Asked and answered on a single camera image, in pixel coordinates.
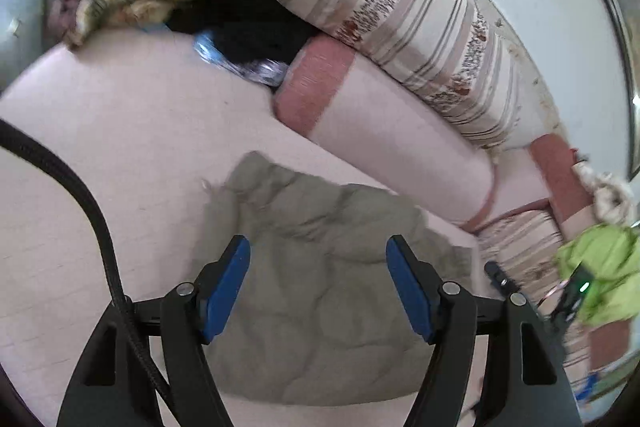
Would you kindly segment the olive quilted hooded jacket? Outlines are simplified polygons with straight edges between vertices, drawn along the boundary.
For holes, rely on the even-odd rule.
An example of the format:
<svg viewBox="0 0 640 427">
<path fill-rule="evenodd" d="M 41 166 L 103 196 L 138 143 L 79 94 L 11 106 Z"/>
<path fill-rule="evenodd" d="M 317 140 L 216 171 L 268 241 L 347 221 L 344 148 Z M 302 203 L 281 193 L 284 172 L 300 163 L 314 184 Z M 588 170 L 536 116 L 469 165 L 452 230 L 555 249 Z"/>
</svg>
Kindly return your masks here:
<svg viewBox="0 0 640 427">
<path fill-rule="evenodd" d="M 212 187 L 192 267 L 235 235 L 250 267 L 224 331 L 205 350 L 228 395 L 338 407 L 420 388 L 432 348 L 413 332 L 385 260 L 399 234 L 444 279 L 469 285 L 472 251 L 433 231 L 408 199 L 338 185 L 252 152 Z"/>
</svg>

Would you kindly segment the black clothing pile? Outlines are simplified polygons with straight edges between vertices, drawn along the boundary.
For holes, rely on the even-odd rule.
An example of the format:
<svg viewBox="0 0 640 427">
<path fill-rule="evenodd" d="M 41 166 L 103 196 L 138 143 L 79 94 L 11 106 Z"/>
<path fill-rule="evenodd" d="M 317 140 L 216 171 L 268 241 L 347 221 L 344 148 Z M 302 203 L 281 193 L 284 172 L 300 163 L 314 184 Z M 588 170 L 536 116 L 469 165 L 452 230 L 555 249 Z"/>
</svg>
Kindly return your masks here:
<svg viewBox="0 0 640 427">
<path fill-rule="evenodd" d="M 208 32 L 215 48 L 235 63 L 291 64 L 320 30 L 277 0 L 192 0 L 175 8 L 166 26 L 183 34 Z"/>
</svg>

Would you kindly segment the striped floral quilt right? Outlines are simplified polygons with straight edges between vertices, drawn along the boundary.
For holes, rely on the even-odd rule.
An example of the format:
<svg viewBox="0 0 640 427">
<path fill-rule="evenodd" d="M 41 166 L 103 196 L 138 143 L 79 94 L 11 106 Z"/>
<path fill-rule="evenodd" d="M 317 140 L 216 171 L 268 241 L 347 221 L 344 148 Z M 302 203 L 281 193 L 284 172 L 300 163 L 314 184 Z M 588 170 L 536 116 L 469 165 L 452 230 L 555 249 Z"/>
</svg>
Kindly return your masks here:
<svg viewBox="0 0 640 427">
<path fill-rule="evenodd" d="M 547 210 L 527 210 L 503 218 L 477 234 L 480 257 L 495 260 L 532 303 L 544 298 L 561 282 L 555 254 L 563 245 L 560 230 Z M 587 329 L 574 321 L 564 337 L 564 367 L 570 381 L 589 373 L 590 346 Z"/>
</svg>

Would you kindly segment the striped floral quilt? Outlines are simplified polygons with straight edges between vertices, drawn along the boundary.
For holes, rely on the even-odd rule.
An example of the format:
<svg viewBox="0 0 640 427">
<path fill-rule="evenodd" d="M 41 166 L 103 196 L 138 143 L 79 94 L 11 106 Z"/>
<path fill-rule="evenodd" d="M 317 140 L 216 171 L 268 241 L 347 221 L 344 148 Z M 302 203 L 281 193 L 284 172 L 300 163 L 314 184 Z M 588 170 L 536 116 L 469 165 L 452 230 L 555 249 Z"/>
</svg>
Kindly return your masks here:
<svg viewBox="0 0 640 427">
<path fill-rule="evenodd" d="M 532 303 L 544 298 L 561 282 L 555 254 L 563 245 L 560 230 L 547 210 L 527 210 L 503 218 L 477 234 L 480 257 L 495 260 Z M 587 329 L 574 321 L 564 337 L 564 367 L 570 381 L 589 373 L 590 346 Z"/>
<path fill-rule="evenodd" d="M 367 57 L 473 144 L 522 146 L 523 61 L 475 0 L 278 0 Z"/>
</svg>

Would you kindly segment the lime green jacket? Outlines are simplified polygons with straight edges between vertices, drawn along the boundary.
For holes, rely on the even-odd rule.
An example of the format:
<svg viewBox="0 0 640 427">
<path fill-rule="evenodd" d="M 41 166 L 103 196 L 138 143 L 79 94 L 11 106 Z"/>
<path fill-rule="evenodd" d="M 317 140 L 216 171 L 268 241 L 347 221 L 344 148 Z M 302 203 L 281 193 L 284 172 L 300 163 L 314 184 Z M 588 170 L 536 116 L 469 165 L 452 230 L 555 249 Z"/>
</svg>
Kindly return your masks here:
<svg viewBox="0 0 640 427">
<path fill-rule="evenodd" d="M 618 225 L 595 225 L 561 246 L 555 265 L 562 280 L 582 265 L 593 280 L 578 319 L 592 327 L 639 313 L 639 235 Z"/>
</svg>

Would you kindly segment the cream crumpled cloth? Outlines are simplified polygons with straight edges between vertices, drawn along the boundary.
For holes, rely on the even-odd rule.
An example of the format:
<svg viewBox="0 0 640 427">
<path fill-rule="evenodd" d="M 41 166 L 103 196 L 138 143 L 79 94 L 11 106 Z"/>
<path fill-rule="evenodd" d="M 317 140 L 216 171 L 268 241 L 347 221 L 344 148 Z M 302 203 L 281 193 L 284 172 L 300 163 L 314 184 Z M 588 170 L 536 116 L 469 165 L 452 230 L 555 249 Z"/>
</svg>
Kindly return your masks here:
<svg viewBox="0 0 640 427">
<path fill-rule="evenodd" d="M 598 173 L 588 161 L 576 162 L 573 171 L 585 190 L 592 195 L 597 220 L 608 225 L 633 227 L 638 209 L 630 185 L 613 173 Z"/>
</svg>

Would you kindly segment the pink rolled quilt back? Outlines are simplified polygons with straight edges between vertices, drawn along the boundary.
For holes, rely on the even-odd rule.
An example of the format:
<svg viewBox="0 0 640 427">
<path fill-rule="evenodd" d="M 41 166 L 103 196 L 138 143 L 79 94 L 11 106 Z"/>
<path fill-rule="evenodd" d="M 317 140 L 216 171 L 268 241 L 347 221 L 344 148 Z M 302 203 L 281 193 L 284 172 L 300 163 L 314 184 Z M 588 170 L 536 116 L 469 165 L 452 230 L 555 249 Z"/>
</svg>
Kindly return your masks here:
<svg viewBox="0 0 640 427">
<path fill-rule="evenodd" d="M 465 231 L 495 202 L 496 168 L 415 95 L 363 55 L 310 39 L 273 100 L 286 127 Z"/>
</svg>

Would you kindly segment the pink quilted bed cover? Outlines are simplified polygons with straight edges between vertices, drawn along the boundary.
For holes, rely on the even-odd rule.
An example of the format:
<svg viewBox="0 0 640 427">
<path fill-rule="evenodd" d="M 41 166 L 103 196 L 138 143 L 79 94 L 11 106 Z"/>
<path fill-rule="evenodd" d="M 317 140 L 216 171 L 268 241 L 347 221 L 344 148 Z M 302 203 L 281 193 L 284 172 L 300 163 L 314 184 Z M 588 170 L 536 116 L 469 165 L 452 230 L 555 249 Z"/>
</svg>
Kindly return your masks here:
<svg viewBox="0 0 640 427">
<path fill-rule="evenodd" d="M 470 234 L 286 127 L 267 88 L 204 63 L 188 37 L 116 30 L 75 53 L 55 48 L 2 95 L 1 115 L 67 161 L 96 196 L 131 298 L 163 296 L 198 275 L 208 192 L 252 152 L 408 199 L 433 231 L 471 249 L 464 286 L 483 288 Z M 416 396 L 314 407 L 222 394 L 239 426 L 399 426 Z"/>
</svg>

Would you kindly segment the stained glass window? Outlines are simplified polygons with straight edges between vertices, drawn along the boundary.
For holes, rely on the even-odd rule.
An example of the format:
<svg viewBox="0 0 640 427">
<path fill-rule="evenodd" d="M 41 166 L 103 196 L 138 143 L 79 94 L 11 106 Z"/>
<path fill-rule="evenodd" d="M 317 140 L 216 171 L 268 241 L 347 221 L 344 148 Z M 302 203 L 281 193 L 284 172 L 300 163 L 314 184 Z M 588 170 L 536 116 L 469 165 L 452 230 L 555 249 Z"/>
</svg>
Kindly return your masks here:
<svg viewBox="0 0 640 427">
<path fill-rule="evenodd" d="M 1 0 L 1 91 L 55 44 L 47 20 L 53 0 Z"/>
</svg>

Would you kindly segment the striped floral quilt back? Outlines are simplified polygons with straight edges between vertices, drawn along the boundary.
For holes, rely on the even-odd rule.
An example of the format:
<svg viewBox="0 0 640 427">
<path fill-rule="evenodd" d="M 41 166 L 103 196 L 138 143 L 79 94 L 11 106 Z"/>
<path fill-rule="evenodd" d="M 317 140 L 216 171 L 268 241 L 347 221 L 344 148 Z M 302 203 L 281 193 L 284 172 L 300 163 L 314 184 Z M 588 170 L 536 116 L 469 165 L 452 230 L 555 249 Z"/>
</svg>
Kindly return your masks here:
<svg viewBox="0 0 640 427">
<path fill-rule="evenodd" d="M 367 57 L 473 144 L 522 146 L 523 61 L 475 0 L 278 0 Z"/>
</svg>

